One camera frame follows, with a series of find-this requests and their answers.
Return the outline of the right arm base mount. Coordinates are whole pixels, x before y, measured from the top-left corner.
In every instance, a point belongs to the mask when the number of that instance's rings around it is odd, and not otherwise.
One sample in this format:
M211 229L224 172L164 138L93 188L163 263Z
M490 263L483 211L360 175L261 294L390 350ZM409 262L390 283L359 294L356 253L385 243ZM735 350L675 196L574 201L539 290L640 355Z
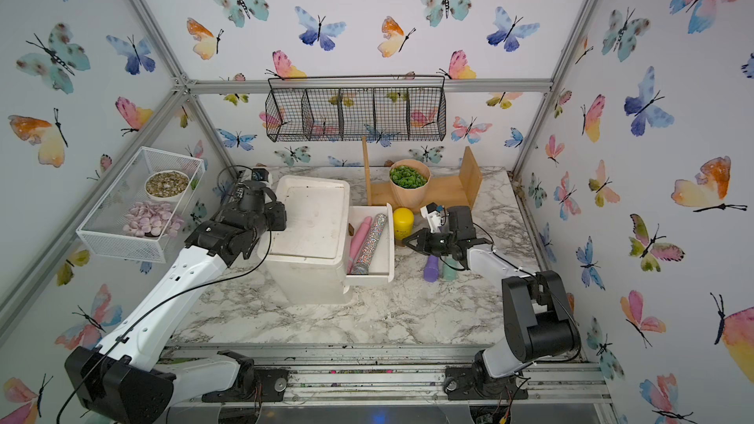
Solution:
M481 360L471 365L445 368L442 390L448 400L527 400L523 377L514 374L504 378L492 378L484 369Z

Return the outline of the white mesh wall basket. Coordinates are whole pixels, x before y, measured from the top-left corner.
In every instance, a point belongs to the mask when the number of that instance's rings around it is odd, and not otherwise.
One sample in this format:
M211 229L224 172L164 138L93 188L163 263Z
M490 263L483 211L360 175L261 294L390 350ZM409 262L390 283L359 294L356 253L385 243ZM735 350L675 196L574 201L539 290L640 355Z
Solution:
M204 172L199 158L140 148L76 229L80 241L95 255L164 263Z

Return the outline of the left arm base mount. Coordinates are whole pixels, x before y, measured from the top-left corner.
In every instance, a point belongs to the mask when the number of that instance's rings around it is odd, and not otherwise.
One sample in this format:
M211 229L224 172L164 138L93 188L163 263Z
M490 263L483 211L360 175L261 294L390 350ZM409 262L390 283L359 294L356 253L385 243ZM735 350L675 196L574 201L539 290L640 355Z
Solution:
M201 397L203 402L221 402L221 404L231 404L231 402L255 402L264 404L265 402L282 402L288 382L290 371L285 368L260 368L255 365L254 360L245 355L235 353L235 351L220 351L217 358L225 357L233 359L239 366L239 370L231 385L204 394Z

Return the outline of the yellow plastic jar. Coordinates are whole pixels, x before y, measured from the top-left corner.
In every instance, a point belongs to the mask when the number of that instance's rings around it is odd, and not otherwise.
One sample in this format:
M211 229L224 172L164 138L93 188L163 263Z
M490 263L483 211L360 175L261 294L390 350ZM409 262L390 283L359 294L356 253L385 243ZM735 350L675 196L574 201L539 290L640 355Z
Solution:
M396 241L403 241L414 231L414 212L400 207L393 212L394 233Z

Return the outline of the wooden shelf stand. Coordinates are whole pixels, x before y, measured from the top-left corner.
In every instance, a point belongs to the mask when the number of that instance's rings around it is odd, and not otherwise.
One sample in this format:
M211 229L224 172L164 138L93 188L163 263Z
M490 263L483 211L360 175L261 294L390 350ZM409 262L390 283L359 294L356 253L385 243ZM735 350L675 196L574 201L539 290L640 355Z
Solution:
M389 170L399 166L414 168L427 183L420 188L401 188L393 183L373 182L370 174L369 154L366 137L361 139L363 167L365 174L366 201L369 206L390 204L393 208L408 208L418 213L422 206L434 202L444 207L467 206L473 208L483 181L481 169L470 146L465 148L459 172L451 176L437 176L422 162L404 159L393 164Z

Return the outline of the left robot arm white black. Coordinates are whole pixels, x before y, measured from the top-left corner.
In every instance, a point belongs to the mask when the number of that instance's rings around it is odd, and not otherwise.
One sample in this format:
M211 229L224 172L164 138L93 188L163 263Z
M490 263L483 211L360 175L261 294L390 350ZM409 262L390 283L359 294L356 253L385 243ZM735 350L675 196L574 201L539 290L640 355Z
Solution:
M173 265L121 325L93 349L77 347L65 369L69 398L117 423L155 423L191 398L256 398L260 383L252 359L224 351L164 371L159 357L177 327L225 271L249 258L262 239L287 225L284 203L265 182L241 181L219 210L186 238Z

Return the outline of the green microphone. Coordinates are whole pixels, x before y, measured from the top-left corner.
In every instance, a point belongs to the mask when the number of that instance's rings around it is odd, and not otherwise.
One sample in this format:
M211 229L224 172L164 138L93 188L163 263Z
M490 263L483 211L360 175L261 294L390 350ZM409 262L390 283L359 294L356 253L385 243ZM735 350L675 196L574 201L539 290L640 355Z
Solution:
M459 273L459 264L453 259L448 258L442 261L442 279L445 282L453 282L457 280Z

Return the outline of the white drawer cabinet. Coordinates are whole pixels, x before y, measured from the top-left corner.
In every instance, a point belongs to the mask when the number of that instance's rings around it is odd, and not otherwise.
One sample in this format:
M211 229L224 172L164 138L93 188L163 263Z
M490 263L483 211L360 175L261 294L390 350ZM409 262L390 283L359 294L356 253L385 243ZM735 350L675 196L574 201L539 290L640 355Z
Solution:
M276 196L287 227L272 235L268 272L293 304L344 304L351 188L345 181L286 175Z

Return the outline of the pink pot with green plant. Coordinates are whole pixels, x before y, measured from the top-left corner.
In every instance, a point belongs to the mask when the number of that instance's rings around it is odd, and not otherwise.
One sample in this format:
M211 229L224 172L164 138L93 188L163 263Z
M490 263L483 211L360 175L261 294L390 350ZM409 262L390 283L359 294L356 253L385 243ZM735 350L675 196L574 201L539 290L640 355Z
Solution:
M418 209L428 192L431 172L414 159L395 163L389 172L389 185L396 202L405 208Z

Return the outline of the white bowl of nuts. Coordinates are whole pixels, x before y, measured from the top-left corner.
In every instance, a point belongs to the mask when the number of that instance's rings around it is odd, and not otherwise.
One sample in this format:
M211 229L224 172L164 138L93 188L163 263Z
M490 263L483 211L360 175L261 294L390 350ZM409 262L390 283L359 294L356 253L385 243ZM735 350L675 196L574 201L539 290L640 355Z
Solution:
M177 202L190 185L190 179L180 171L168 170L151 174L145 181L147 196L158 202Z

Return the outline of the pink microphone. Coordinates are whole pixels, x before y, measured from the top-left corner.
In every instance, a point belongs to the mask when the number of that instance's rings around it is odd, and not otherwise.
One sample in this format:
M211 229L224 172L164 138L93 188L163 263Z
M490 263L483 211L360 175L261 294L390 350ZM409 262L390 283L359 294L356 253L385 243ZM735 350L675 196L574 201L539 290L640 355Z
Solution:
M361 247L369 233L369 230L371 229L371 224L372 217L365 217L359 225L359 228L355 231L355 235L351 239L348 273L351 273L351 271L353 270L355 259L357 259L357 255L359 255L359 252L361 251Z

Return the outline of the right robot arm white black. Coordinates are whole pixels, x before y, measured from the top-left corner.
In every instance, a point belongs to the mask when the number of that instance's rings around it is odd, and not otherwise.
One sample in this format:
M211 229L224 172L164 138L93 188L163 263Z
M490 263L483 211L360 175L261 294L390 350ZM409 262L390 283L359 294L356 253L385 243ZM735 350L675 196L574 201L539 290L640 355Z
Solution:
M580 353L581 337L563 281L554 271L533 273L504 257L489 237L477 235L471 209L420 209L428 226L404 239L411 250L440 260L454 259L483 277L501 295L504 338L477 353L476 373L498 380L516 375L543 357Z

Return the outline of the purple microphone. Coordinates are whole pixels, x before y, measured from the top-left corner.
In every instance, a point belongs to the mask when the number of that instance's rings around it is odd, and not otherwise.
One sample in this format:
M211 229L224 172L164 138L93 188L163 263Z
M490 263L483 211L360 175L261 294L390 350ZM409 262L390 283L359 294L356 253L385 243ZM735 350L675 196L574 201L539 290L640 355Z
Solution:
M441 277L440 259L437 256L430 255L427 257L423 268L423 278L428 283L435 283Z

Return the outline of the pink petal pile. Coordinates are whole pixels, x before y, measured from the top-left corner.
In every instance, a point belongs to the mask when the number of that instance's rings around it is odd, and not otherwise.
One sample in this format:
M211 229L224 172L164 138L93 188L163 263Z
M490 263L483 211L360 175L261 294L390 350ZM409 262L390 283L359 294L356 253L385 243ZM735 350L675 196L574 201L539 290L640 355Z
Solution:
M123 232L137 238L175 238L185 225L184 219L174 212L171 203L150 200L135 202L125 219Z

